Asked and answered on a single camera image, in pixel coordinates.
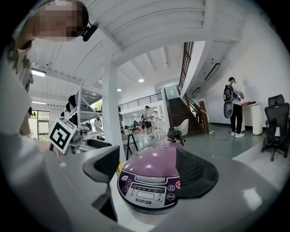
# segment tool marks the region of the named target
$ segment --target control panel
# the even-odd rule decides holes
[[[164,184],[145,183],[136,180],[136,174],[121,171],[118,179],[121,196],[133,205],[145,208],[166,208],[176,202],[180,189],[179,176],[167,177]]]

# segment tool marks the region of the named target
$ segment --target black office chair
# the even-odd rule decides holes
[[[138,133],[138,130],[137,130],[137,121],[134,121],[133,122],[133,128],[132,128],[132,133]]]
[[[289,137],[288,137],[288,116],[290,106],[289,103],[281,103],[265,108],[267,116],[266,121],[266,138],[263,142],[261,152],[269,148],[274,148],[271,161],[274,161],[276,150],[284,152],[284,157],[287,157]],[[280,129],[280,136],[276,136],[277,128]]]
[[[285,99],[282,94],[268,98],[268,106],[285,103]]]

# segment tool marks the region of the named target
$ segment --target window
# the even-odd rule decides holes
[[[39,141],[48,141],[49,111],[32,111],[29,126],[32,138]]]

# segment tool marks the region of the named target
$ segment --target wooden staircase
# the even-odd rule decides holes
[[[168,102],[174,126],[179,126],[185,119],[189,119],[188,135],[204,133],[202,125],[179,97],[170,99]]]

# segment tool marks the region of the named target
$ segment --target stair railing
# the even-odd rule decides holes
[[[202,122],[203,122],[203,130],[205,134],[209,133],[209,127],[208,127],[208,116],[206,114],[206,109],[205,109],[205,104],[203,101],[200,101],[199,104],[196,104],[193,100],[191,100],[187,94],[184,95],[184,99],[186,102],[186,105],[188,107],[188,109],[191,111],[190,107],[192,107],[196,114],[201,118]]]

